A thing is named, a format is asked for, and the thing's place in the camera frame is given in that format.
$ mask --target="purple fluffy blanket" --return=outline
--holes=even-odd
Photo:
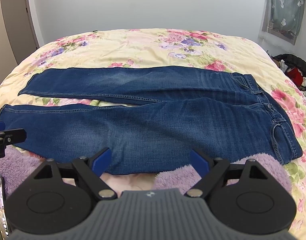
[[[245,164],[249,158],[256,159],[289,193],[291,193],[291,181],[285,169],[272,156],[259,153],[248,158],[243,158],[236,164]],[[182,194],[187,192],[201,179],[200,175],[191,166],[184,166],[174,171],[159,173],[154,181],[153,189],[178,188]],[[228,185],[236,183],[237,179],[228,181]]]
[[[291,191],[288,175],[277,160],[267,154],[256,154],[250,158],[256,159],[288,192]],[[236,163],[245,163],[245,161],[246,158]],[[40,163],[38,158],[24,156],[12,146],[8,146],[5,157],[0,159],[0,175],[5,179],[6,195],[10,195]],[[184,194],[200,179],[194,168],[189,165],[159,173],[155,178],[153,189],[177,187]]]

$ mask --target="curtain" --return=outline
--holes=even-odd
[[[301,29],[305,3],[306,0],[267,0],[262,31],[294,45]]]

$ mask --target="blue jeans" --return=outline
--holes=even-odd
[[[191,148],[231,162],[265,152],[281,164],[302,156],[285,111],[251,75],[168,66],[49,69],[20,94],[90,98],[126,106],[10,106],[6,129],[24,128],[16,146],[57,162],[112,150],[111,174],[169,171]]]

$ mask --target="floral bedspread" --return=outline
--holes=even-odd
[[[297,215],[290,232],[296,238],[306,240],[306,100],[266,52],[250,40],[207,31],[167,29],[96,31],[64,37],[39,48],[7,76],[0,85],[0,108],[4,104],[112,105],[88,99],[17,96],[33,74],[48,68],[145,68],[168,65],[252,74],[257,83],[287,112],[303,149],[301,158],[285,166],[292,180],[292,196],[297,204]]]

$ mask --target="sheer curtain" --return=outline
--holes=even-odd
[[[293,53],[306,0],[266,0],[259,39]]]

